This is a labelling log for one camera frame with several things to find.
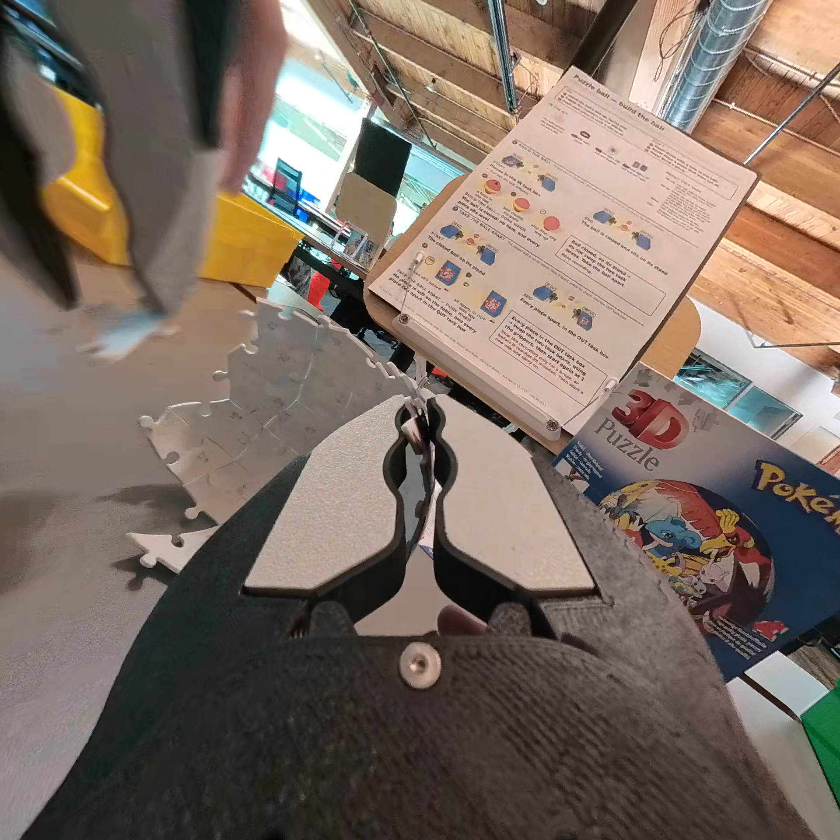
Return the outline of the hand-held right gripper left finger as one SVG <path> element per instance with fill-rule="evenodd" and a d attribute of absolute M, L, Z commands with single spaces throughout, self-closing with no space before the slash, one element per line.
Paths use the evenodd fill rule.
<path fill-rule="evenodd" d="M 312 450 L 245 578 L 247 594 L 336 602 L 360 621 L 399 592 L 407 419 L 396 395 Z"/>

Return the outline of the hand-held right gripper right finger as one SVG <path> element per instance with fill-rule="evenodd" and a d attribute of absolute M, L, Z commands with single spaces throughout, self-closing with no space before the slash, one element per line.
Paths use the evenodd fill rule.
<path fill-rule="evenodd" d="M 434 444 L 436 582 L 483 622 L 597 587 L 527 449 L 446 395 L 427 403 Z"/>

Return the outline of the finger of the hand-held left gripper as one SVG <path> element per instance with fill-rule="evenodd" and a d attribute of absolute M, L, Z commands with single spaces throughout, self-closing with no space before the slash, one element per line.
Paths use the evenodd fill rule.
<path fill-rule="evenodd" d="M 129 223 L 129 253 L 155 312 L 181 308 L 201 267 L 218 147 L 197 134 L 184 2 L 56 2 L 106 126 L 105 165 Z"/>
<path fill-rule="evenodd" d="M 1 56 L 1 247 L 3 257 L 61 310 L 80 289 L 67 237 L 49 215 L 45 187 L 77 157 L 55 89 L 12 36 Z"/>

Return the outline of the partly built white puzzle ball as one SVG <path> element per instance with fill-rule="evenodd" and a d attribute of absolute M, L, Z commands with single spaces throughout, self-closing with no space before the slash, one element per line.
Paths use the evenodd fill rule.
<path fill-rule="evenodd" d="M 228 397 L 168 406 L 139 425 L 192 499 L 185 517 L 214 526 L 169 534 L 132 532 L 140 562 L 173 573 L 295 457 L 384 401 L 430 396 L 393 363 L 326 316 L 259 303 L 255 333 L 227 356 Z"/>

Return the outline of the curved white puzzle piece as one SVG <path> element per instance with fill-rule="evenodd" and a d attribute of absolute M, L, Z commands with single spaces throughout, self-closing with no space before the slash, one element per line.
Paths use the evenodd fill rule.
<path fill-rule="evenodd" d="M 80 315 L 85 340 L 77 352 L 94 361 L 117 362 L 146 340 L 167 338 L 179 331 L 169 319 L 145 306 L 131 309 L 109 304 L 85 307 Z"/>

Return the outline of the blue puzzle box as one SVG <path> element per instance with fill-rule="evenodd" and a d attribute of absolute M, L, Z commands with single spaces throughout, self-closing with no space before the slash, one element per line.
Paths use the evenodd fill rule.
<path fill-rule="evenodd" d="M 647 366 L 552 467 L 665 578 L 725 680 L 838 614 L 838 478 Z"/>

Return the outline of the person's left hand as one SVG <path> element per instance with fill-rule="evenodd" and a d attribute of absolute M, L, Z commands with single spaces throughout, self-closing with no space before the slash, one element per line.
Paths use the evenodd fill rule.
<path fill-rule="evenodd" d="M 288 50 L 278 1 L 238 2 L 219 110 L 219 188 L 239 193 L 256 161 Z"/>

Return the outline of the black mesh chair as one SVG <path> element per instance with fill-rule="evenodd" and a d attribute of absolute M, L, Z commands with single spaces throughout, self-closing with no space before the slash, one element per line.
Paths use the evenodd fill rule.
<path fill-rule="evenodd" d="M 277 158 L 269 193 L 269 204 L 285 213 L 297 212 L 301 192 L 301 172 Z"/>

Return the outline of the large yellow bin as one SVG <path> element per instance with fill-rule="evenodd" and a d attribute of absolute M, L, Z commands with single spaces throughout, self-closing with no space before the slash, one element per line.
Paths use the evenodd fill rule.
<path fill-rule="evenodd" d="M 68 173 L 43 189 L 48 215 L 96 257 L 129 266 L 127 220 L 102 160 L 102 116 L 69 93 L 54 92 L 69 118 L 77 158 Z M 219 193 L 199 276 L 267 289 L 301 240 L 302 234 L 249 196 Z"/>

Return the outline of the white sheet holder bar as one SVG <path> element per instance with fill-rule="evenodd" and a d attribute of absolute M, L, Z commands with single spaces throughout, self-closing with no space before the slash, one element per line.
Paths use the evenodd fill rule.
<path fill-rule="evenodd" d="M 455 382 L 491 406 L 543 447 L 557 455 L 571 440 L 563 429 L 557 434 L 549 434 L 545 424 L 551 416 L 522 395 L 517 388 L 510 388 L 510 383 L 497 373 L 468 360 L 465 355 L 457 352 L 456 347 L 430 332 L 413 317 L 406 328 L 395 324 L 394 319 L 398 315 L 392 319 L 389 327 L 400 341 L 426 361 L 433 362 Z"/>

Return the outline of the long wooden desk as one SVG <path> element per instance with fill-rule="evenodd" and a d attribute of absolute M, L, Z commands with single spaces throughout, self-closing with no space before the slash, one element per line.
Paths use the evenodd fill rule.
<path fill-rule="evenodd" d="M 348 270 L 350 273 L 356 275 L 357 277 L 365 280 L 368 277 L 368 270 L 360 263 L 345 255 L 344 252 L 336 249 L 331 245 L 332 240 L 326 234 L 312 228 L 311 226 L 304 224 L 300 219 L 298 219 L 294 214 L 287 213 L 286 211 L 280 210 L 277 207 L 269 205 L 261 198 L 257 198 L 252 196 L 247 191 L 242 191 L 244 195 L 249 197 L 252 201 L 256 202 L 259 206 L 266 209 L 268 212 L 277 216 L 284 224 L 296 230 L 300 237 L 301 242 L 306 244 L 307 246 L 315 249 L 315 251 L 323 254 L 324 256 L 328 257 L 329 259 L 333 259 L 339 263 L 339 265 Z"/>

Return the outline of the clear acrylic stand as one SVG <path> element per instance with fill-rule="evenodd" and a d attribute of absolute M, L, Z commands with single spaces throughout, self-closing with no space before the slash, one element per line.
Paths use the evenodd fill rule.
<path fill-rule="evenodd" d="M 347 222 L 340 224 L 330 245 L 340 254 L 365 268 L 375 263 L 383 248 L 382 242 L 375 242 L 362 228 Z"/>

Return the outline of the instruction sheet on clipboard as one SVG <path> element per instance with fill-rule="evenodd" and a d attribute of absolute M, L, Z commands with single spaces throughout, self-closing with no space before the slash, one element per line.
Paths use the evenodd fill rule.
<path fill-rule="evenodd" d="M 466 178 L 466 175 L 461 175 L 449 182 L 441 193 L 425 207 L 407 231 L 386 251 L 385 255 L 377 260 L 364 280 L 363 298 L 368 314 L 379 326 L 386 329 L 401 344 L 415 353 L 414 378 L 416 381 L 419 380 L 420 374 L 426 372 L 427 362 L 442 370 L 448 370 L 444 356 L 426 339 L 416 339 L 412 336 L 407 330 L 408 325 L 400 322 L 400 309 L 375 295 L 372 285 L 375 280 L 387 274 L 403 253 L 414 245 L 415 239 L 422 233 L 425 225 L 441 208 L 449 204 L 451 197 L 457 193 Z M 686 357 L 695 348 L 700 338 L 700 332 L 701 323 L 697 308 L 692 300 L 683 297 L 642 352 L 639 360 L 647 367 L 672 379 Z M 546 437 L 542 431 L 529 422 L 518 423 L 519 415 L 512 408 L 502 407 L 497 399 L 482 388 L 480 382 L 472 381 L 463 372 L 448 370 L 448 376 L 468 393 L 487 404 L 501 417 L 517 425 L 526 435 L 540 443 L 550 453 L 557 455 L 570 440 L 572 432 L 569 427 L 565 427 L 562 432 L 559 432 L 558 437 Z"/>

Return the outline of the green plastic bin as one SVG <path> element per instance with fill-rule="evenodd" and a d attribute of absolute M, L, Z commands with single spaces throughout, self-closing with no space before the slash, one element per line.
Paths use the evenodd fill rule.
<path fill-rule="evenodd" d="M 801 723 L 826 781 L 839 801 L 839 682 L 801 714 Z"/>

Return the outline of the silver ventilation duct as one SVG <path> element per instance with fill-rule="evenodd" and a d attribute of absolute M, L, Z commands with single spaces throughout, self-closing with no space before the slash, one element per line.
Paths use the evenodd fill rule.
<path fill-rule="evenodd" d="M 763 21 L 771 1 L 711 1 L 668 84 L 661 119 L 690 133 Z"/>

